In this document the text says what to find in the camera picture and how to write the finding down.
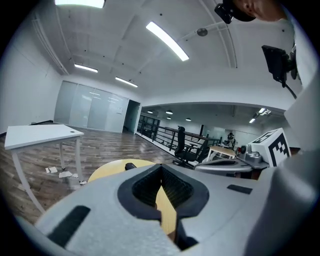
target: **yellow surface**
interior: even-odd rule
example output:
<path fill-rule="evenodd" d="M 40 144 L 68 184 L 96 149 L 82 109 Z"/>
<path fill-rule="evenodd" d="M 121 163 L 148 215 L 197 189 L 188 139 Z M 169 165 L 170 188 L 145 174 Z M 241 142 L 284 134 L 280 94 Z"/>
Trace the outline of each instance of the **yellow surface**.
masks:
<path fill-rule="evenodd" d="M 99 167 L 90 176 L 88 182 L 92 182 L 96 179 L 106 177 L 109 175 L 118 174 L 125 171 L 125 165 L 127 163 L 133 163 L 136 167 L 144 167 L 149 165 L 154 165 L 154 162 L 140 160 L 140 159 L 121 159 L 117 161 L 112 161 L 106 163 L 105 165 Z M 176 230 L 176 219 L 177 213 L 170 203 L 164 189 L 160 187 L 155 203 L 157 205 L 157 210 L 161 212 L 161 227 L 165 234 L 168 235 Z"/>
<path fill-rule="evenodd" d="M 230 157 L 235 157 L 236 156 L 236 153 L 233 150 L 228 149 L 228 148 L 224 148 L 224 147 L 221 147 L 221 146 L 211 146 L 210 149 L 212 151 L 215 151 L 215 152 L 218 152 L 218 153 L 230 156 Z"/>

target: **glass wall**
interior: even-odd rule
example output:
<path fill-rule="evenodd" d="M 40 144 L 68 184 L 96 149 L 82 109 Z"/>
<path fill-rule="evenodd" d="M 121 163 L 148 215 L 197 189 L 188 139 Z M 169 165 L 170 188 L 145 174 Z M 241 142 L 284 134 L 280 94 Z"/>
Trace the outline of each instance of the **glass wall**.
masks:
<path fill-rule="evenodd" d="M 74 127 L 121 133 L 129 99 L 82 84 L 63 81 L 54 121 Z"/>

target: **white table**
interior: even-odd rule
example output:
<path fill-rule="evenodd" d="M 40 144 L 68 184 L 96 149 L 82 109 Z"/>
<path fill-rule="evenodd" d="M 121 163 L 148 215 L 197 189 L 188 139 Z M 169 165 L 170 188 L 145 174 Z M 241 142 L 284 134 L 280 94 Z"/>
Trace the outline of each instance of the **white table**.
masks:
<path fill-rule="evenodd" d="M 79 182 L 84 180 L 80 161 L 80 136 L 84 133 L 63 124 L 9 126 L 6 132 L 4 148 L 11 150 L 13 163 L 21 183 L 32 202 L 44 213 L 45 210 L 30 189 L 30 185 L 21 168 L 18 153 L 47 144 L 59 143 L 61 168 L 65 169 L 63 142 L 75 141 L 75 165 Z"/>
<path fill-rule="evenodd" d="M 229 159 L 233 159 L 233 158 L 236 157 L 236 153 L 231 149 L 224 148 L 224 147 L 221 147 L 221 146 L 211 146 L 210 150 L 209 150 L 209 154 L 208 154 L 208 156 L 207 156 L 207 158 L 205 160 L 206 162 L 209 161 L 209 158 L 210 158 L 212 152 L 213 152 L 212 158 L 214 158 L 217 153 L 221 153 L 221 154 L 227 155 L 227 156 L 229 156 Z"/>

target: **camera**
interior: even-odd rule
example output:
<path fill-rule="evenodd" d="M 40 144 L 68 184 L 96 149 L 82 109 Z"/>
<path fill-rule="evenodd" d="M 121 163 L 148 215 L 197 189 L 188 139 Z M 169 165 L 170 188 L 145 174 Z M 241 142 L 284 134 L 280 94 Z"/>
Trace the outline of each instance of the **camera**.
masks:
<path fill-rule="evenodd" d="M 223 6 L 222 3 L 217 4 L 214 8 L 216 14 L 220 16 L 220 18 L 226 23 L 230 24 L 232 19 L 234 18 Z"/>

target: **black slot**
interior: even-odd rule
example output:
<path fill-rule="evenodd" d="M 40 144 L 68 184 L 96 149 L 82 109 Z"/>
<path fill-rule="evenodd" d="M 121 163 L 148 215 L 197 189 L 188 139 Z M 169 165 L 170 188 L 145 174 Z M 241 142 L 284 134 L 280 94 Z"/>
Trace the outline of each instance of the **black slot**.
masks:
<path fill-rule="evenodd" d="M 230 190 L 234 190 L 234 191 L 240 192 L 240 193 L 244 193 L 244 194 L 247 194 L 247 195 L 250 195 L 250 193 L 252 191 L 252 188 L 245 187 L 245 186 L 233 185 L 233 184 L 227 186 L 226 188 L 230 189 Z"/>
<path fill-rule="evenodd" d="M 89 212 L 90 209 L 86 206 L 76 206 L 47 237 L 52 242 L 64 248 Z"/>

